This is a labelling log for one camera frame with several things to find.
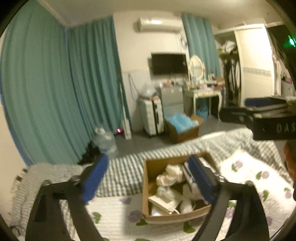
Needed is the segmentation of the large teal curtain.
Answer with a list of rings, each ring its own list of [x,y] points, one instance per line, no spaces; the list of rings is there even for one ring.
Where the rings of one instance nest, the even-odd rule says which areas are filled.
[[[75,164],[95,136],[130,120],[112,16],[66,28],[28,1],[6,28],[1,97],[26,165]]]

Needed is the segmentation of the blue basket under table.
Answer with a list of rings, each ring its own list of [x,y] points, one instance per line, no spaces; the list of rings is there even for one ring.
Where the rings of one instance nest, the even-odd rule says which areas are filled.
[[[196,115],[203,119],[204,122],[208,120],[208,108],[207,106],[199,106],[196,110]]]

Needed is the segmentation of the white towel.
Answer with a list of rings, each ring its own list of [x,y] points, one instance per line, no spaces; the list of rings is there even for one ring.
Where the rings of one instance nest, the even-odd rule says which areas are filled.
[[[157,194],[150,196],[148,200],[155,205],[156,207],[160,208],[161,210],[165,211],[168,214],[172,214],[174,211],[177,210],[178,205],[182,201],[182,194],[178,192],[173,193],[172,200],[169,200],[166,197],[158,196]]]

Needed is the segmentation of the clear water jug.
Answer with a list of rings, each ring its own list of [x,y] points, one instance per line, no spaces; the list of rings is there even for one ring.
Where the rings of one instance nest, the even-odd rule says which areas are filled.
[[[100,152],[106,154],[109,159],[118,155],[117,144],[114,134],[104,128],[95,128],[93,143],[99,148]]]

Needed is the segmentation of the knotted white sock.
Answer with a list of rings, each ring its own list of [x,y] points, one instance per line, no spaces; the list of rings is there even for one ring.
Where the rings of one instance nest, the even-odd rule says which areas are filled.
[[[169,186],[159,186],[157,188],[157,196],[165,198],[168,201],[172,201],[175,198],[175,194]]]

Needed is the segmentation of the black white packaged pack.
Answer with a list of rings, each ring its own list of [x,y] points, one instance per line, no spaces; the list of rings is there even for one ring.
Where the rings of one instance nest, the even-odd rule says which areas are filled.
[[[198,186],[213,186],[214,173],[208,165],[205,165],[196,155],[189,156],[185,163],[186,169]]]

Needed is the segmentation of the white upright vacuum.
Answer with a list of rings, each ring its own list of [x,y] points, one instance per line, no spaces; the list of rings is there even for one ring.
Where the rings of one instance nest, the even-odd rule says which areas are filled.
[[[119,91],[120,91],[120,99],[122,103],[122,111],[123,111],[123,127],[124,127],[124,134],[125,134],[125,139],[126,140],[131,140],[132,139],[132,132],[130,130],[130,122],[126,117],[126,112],[125,112],[125,104],[123,101],[123,92],[122,92],[122,84],[119,84]]]

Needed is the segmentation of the white suitcase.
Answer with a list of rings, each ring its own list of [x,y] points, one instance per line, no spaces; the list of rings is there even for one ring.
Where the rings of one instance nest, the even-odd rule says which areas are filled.
[[[149,136],[157,136],[164,132],[162,103],[159,98],[154,100],[140,99],[140,114],[144,130]]]

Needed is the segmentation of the right teal curtain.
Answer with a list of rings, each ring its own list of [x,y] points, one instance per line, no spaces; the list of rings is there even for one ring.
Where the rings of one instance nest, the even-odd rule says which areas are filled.
[[[186,32],[189,54],[197,55],[204,63],[206,75],[221,76],[219,57],[211,23],[206,18],[184,13],[182,21]]]

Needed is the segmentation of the white dressing table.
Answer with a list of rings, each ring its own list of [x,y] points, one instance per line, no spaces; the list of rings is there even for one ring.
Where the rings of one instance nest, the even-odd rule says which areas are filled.
[[[203,89],[183,88],[183,104],[185,114],[196,114],[198,103],[204,100],[208,103],[208,114],[212,114],[212,98],[218,97],[217,119],[220,121],[222,109],[222,86],[207,87]]]

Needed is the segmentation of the cream cloth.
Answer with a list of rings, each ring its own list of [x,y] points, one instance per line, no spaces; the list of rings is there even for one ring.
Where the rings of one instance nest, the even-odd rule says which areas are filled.
[[[182,165],[167,164],[165,171],[157,176],[156,184],[158,186],[167,187],[182,183],[184,180],[185,176]]]

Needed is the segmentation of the box of blue bags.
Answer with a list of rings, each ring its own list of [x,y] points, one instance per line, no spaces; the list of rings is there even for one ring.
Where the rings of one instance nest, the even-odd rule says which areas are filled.
[[[187,116],[184,113],[177,113],[165,118],[165,127],[171,141],[178,144],[197,138],[203,121],[203,118],[195,114]]]

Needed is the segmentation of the white sock pair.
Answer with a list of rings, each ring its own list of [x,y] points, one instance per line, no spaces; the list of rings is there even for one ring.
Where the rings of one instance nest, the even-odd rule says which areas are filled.
[[[208,204],[203,198],[199,187],[194,183],[191,187],[189,184],[183,185],[182,202],[180,204],[180,213],[192,212],[195,208],[196,201],[203,201],[204,204]]]

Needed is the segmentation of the white oval vanity mirror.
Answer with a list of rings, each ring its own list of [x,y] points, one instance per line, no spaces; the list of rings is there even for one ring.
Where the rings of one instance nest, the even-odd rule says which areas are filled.
[[[200,81],[205,74],[205,65],[203,61],[197,56],[193,55],[189,61],[189,74],[192,80]]]

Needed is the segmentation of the black wall television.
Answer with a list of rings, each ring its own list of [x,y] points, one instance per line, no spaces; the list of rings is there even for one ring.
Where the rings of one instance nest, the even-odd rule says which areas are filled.
[[[185,54],[152,53],[152,73],[154,75],[187,74]]]

